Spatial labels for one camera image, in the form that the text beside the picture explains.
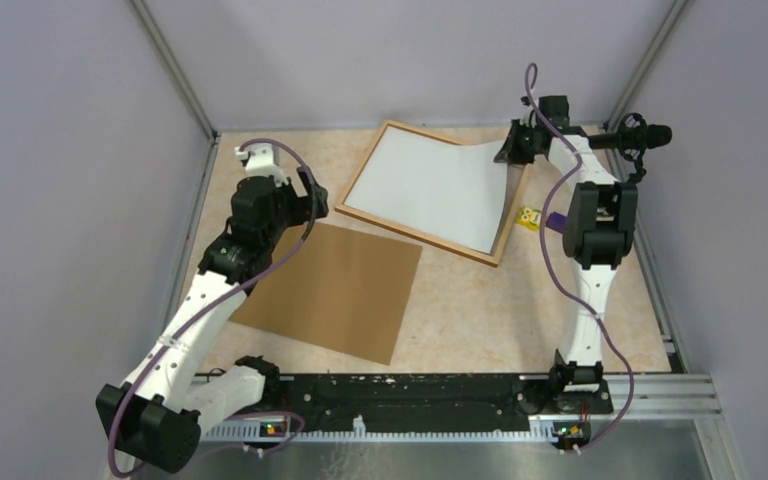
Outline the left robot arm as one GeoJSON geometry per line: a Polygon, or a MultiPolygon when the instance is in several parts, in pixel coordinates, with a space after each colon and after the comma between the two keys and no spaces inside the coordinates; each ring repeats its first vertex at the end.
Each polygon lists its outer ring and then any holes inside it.
{"type": "Polygon", "coordinates": [[[189,291],[166,330],[120,385],[105,385],[96,408],[108,437],[108,468],[128,478],[152,465],[176,473],[202,435],[238,411],[268,413],[279,404],[280,369],[261,357],[237,360],[217,379],[192,386],[222,326],[255,286],[289,260],[273,253],[283,233],[303,226],[307,238],[327,216],[327,192],[307,167],[297,170],[304,195],[288,179],[250,174],[231,197],[232,214],[205,250],[189,291]]]}

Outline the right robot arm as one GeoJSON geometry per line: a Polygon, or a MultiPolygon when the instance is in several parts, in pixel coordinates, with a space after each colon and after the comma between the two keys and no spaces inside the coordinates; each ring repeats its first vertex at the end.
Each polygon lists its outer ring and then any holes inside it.
{"type": "Polygon", "coordinates": [[[602,343],[609,290],[622,260],[630,253],[637,206],[637,187],[610,174],[598,150],[625,151],[634,159],[641,147],[636,130],[589,136],[570,124],[563,95],[522,98],[526,114],[511,122],[495,162],[527,165],[545,157],[562,175],[560,186],[572,193],[562,234],[564,254],[576,265],[576,290],[561,292],[575,305],[575,315],[557,350],[546,385],[549,404],[572,412],[598,393],[603,380],[602,343]]]}

